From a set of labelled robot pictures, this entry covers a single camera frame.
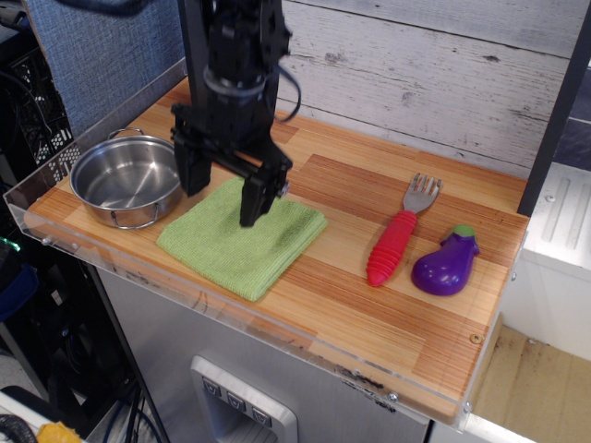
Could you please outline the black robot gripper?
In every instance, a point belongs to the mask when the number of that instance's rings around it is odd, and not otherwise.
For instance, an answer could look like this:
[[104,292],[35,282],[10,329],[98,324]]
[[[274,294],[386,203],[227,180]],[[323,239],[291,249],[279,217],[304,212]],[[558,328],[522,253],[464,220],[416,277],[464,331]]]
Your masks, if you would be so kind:
[[240,225],[252,227],[285,194],[287,172],[293,166],[271,137],[279,79],[265,78],[239,96],[205,86],[204,116],[194,110],[191,97],[172,107],[180,184],[188,197],[198,194],[210,183],[215,163],[242,177]]

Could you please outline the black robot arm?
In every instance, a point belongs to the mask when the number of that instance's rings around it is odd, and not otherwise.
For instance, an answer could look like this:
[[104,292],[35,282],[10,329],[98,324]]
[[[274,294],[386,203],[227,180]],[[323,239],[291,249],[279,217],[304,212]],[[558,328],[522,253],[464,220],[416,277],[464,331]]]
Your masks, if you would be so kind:
[[271,138],[291,33],[279,1],[181,1],[190,104],[172,108],[180,183],[206,187],[218,163],[244,180],[240,223],[251,227],[287,187],[291,160]]

